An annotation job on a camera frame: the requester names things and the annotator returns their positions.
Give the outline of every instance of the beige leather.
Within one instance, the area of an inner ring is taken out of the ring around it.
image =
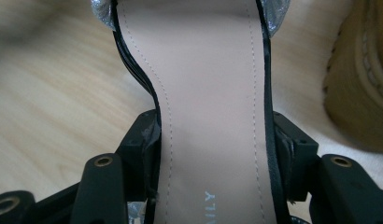
[[[276,223],[254,0],[124,0],[121,33],[160,103],[155,223]]]

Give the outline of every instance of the light wood tabletop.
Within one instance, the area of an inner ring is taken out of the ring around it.
[[[274,109],[319,142],[320,155],[350,157],[383,188],[383,154],[347,139],[323,108],[326,63],[351,6],[291,1],[272,39]],[[39,201],[79,182],[85,162],[114,152],[153,107],[89,1],[0,0],[0,193],[25,189]],[[306,203],[291,211],[309,220]]]

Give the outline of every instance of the wooden surface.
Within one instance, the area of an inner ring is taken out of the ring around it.
[[[350,0],[292,0],[272,39],[274,109],[320,144],[358,161],[383,188],[383,155],[362,151],[323,109],[322,80]],[[41,200],[113,152],[150,96],[121,62],[89,1],[0,0],[0,193]],[[291,211],[308,219],[305,203]]]

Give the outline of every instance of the beige insole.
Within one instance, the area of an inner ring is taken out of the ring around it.
[[[276,223],[254,0],[124,0],[123,39],[160,104],[155,223]]]

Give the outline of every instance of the shoe insole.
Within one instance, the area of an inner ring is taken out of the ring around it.
[[[275,223],[255,0],[122,0],[162,120],[154,223]]]

